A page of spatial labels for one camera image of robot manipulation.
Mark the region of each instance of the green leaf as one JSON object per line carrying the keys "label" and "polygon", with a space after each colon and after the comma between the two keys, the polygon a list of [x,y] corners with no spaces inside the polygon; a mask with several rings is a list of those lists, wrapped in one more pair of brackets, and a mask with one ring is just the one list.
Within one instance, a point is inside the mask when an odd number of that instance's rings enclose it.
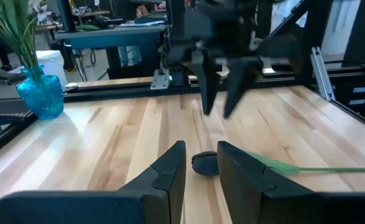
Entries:
{"label": "green leaf", "polygon": [[19,30],[17,14],[15,11],[15,3],[17,3],[16,1],[17,0],[8,0],[7,2],[4,2],[4,0],[2,0],[1,2],[3,4],[3,7],[5,8],[5,17],[8,19],[8,23],[11,25],[10,28],[13,29],[13,31],[20,36],[21,30]]}
{"label": "green leaf", "polygon": [[256,158],[257,160],[264,163],[266,166],[269,166],[274,171],[280,173],[280,174],[298,174],[300,172],[300,168],[297,166],[293,166],[284,162],[280,162],[275,159],[269,159],[264,156],[260,156],[253,152],[246,152],[250,156]]}
{"label": "green leaf", "polygon": [[91,30],[100,30],[99,27],[89,25],[89,24],[81,24],[76,27],[77,29],[85,30],[85,31],[91,31]]}
{"label": "green leaf", "polygon": [[19,9],[17,10],[17,12],[20,12],[19,15],[27,15],[27,6],[28,6],[28,3],[29,3],[29,0],[17,0],[18,2],[18,6],[19,6]]}
{"label": "green leaf", "polygon": [[260,162],[264,163],[266,166],[270,167],[272,170],[280,174],[299,174],[302,171],[311,172],[365,172],[363,167],[298,167],[285,162],[280,162],[275,159],[269,159],[264,156],[260,156],[253,152],[247,152],[250,156],[256,158]]}

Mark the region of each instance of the vase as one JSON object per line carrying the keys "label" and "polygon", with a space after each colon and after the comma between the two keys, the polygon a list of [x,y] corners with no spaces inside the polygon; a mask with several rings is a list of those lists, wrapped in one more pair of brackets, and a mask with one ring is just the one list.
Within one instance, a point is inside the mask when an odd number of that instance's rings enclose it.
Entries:
{"label": "vase", "polygon": [[39,119],[54,119],[63,111],[63,93],[55,75],[45,75],[44,66],[22,69],[26,80],[16,86],[27,107]]}

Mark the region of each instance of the cable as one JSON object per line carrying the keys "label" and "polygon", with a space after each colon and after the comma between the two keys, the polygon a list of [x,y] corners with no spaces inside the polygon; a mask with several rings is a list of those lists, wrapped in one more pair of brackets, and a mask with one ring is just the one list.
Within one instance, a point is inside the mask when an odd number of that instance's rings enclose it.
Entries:
{"label": "cable", "polygon": [[69,0],[69,4],[70,4],[70,6],[73,6],[73,7],[77,8],[76,4],[73,0]]}
{"label": "cable", "polygon": [[96,55],[93,49],[91,49],[91,53],[90,53],[90,60],[91,60],[91,65],[95,65],[96,63]]}
{"label": "cable", "polygon": [[83,63],[83,50],[80,50],[79,51],[79,57],[78,59],[80,60],[80,64],[81,64],[81,67],[84,68],[84,63]]}
{"label": "cable", "polygon": [[88,10],[88,6],[89,6],[92,2],[93,2],[93,0],[90,0],[90,1],[89,1],[89,3],[86,5],[86,8],[85,8],[85,10],[84,10],[83,14],[82,14],[82,15],[80,16],[80,18],[78,19],[77,24],[80,24],[81,19],[83,18],[83,16],[85,15],[85,13],[86,13],[86,12],[87,12],[87,10]]}
{"label": "cable", "polygon": [[171,49],[171,32],[172,32],[172,25],[168,25],[165,32],[164,32],[164,40],[162,45],[162,53],[160,56],[160,61],[164,68],[169,67],[169,51]]}
{"label": "cable", "polygon": [[65,73],[72,73],[72,72],[75,72],[75,71],[76,71],[76,69],[77,69],[77,66],[75,65],[75,66],[73,67],[73,69],[71,69],[71,70],[65,70]]}

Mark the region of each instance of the flower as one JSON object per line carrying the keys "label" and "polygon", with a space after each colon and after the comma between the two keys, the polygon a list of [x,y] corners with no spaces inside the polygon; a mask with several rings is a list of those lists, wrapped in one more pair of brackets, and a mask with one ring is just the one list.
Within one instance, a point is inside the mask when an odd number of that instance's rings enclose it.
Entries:
{"label": "flower", "polygon": [[29,0],[27,3],[27,13],[32,14],[33,10],[40,11],[40,5],[43,0]]}
{"label": "flower", "polygon": [[47,5],[39,7],[36,11],[38,12],[37,18],[39,19],[39,21],[44,21],[47,18],[47,16],[51,15],[52,13],[52,12],[47,12]]}

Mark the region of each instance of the wood grain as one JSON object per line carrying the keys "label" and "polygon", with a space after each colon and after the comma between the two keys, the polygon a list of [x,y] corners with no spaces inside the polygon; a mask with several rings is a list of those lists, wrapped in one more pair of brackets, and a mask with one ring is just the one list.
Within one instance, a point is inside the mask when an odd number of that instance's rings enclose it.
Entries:
{"label": "wood grain", "polygon": [[[224,120],[225,94],[209,116],[199,95],[68,103],[0,150],[0,197],[18,190],[117,190],[175,141],[187,146],[182,223],[231,223],[218,177],[191,168],[191,156],[220,140],[307,167],[365,167],[365,125],[302,87],[250,91]],[[365,174],[288,176],[317,191],[365,191]]]}
{"label": "wood grain", "polygon": [[127,83],[145,83],[152,82],[153,77],[140,77],[140,78],[120,78],[115,80],[100,80],[93,82],[76,82],[68,83],[66,87],[88,87],[88,86],[106,86],[106,85],[117,85],[117,84],[127,84]]}

